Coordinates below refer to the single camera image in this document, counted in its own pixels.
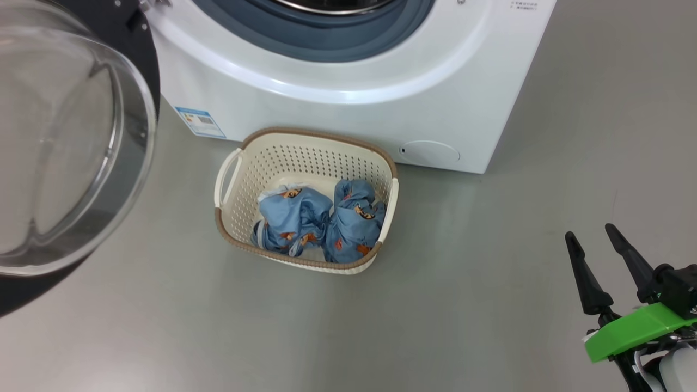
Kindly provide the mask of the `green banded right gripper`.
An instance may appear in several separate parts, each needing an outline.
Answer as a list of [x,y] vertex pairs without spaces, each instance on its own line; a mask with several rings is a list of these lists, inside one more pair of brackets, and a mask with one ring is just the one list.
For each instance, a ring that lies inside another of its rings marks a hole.
[[[666,305],[656,303],[654,268],[624,237],[617,226],[607,223],[605,231],[613,248],[623,258],[637,286],[638,300],[640,303],[649,305],[609,322],[583,338],[586,353],[593,363],[604,362],[610,356],[635,349],[695,323],[694,315],[684,318]],[[597,282],[585,261],[585,251],[572,231],[565,234],[565,243],[583,312],[586,315],[610,313],[613,305],[612,297],[603,291]]]

